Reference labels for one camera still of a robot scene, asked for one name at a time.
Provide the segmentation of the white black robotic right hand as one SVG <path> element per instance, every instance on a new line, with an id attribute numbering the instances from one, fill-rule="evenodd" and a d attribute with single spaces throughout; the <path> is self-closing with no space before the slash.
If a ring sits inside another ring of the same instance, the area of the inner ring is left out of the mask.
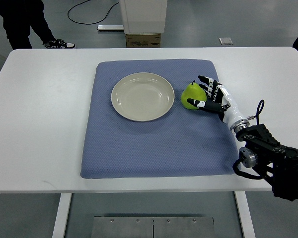
<path id="1" fill-rule="evenodd" d="M 206 92 L 207 99 L 201 101 L 189 98 L 187 102 L 190 105 L 199 110 L 217 114 L 231 131 L 238 132 L 249 127 L 249 120 L 239 111 L 232 94 L 224 85 L 206 76 L 199 75 L 198 78 L 201 81 L 199 86 Z"/>

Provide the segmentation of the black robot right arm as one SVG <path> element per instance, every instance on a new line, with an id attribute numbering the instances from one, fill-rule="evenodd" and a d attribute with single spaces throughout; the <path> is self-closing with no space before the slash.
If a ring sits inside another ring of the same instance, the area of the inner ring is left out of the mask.
<path id="1" fill-rule="evenodd" d="M 236 175 L 254 180 L 265 180 L 275 197 L 294 201 L 298 199 L 298 149 L 282 145 L 259 123 L 264 100 L 257 106 L 253 126 L 234 128 L 238 141 L 245 146 L 239 149 L 239 158 L 232 168 Z"/>

